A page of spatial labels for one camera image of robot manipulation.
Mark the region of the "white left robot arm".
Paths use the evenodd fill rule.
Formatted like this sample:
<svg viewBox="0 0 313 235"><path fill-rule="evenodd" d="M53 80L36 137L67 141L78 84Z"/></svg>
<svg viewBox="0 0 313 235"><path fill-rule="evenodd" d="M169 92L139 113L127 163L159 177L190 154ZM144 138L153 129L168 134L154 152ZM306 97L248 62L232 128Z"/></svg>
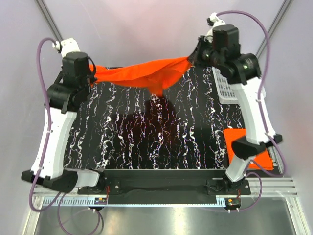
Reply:
<svg viewBox="0 0 313 235"><path fill-rule="evenodd" d="M86 53L68 52L62 58L62 70L46 91L49 107L39 152L33 166L22 173L22 180L64 193L82 187L96 194L105 190L106 182L98 171L63 166L70 129L96 81L94 75Z"/></svg>

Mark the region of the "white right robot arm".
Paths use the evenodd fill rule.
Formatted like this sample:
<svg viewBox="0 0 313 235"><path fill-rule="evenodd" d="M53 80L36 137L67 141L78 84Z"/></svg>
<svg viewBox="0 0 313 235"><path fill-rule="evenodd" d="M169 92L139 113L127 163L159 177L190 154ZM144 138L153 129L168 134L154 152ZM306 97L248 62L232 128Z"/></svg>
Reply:
<svg viewBox="0 0 313 235"><path fill-rule="evenodd" d="M222 181L224 192L233 194L240 187L246 167L267 147L282 141L268 117L264 96L261 94L261 70L254 54L242 54L239 30L231 24L212 27L198 44L188 61L196 67L217 68L228 81L239 102L245 136L231 143L234 156Z"/></svg>

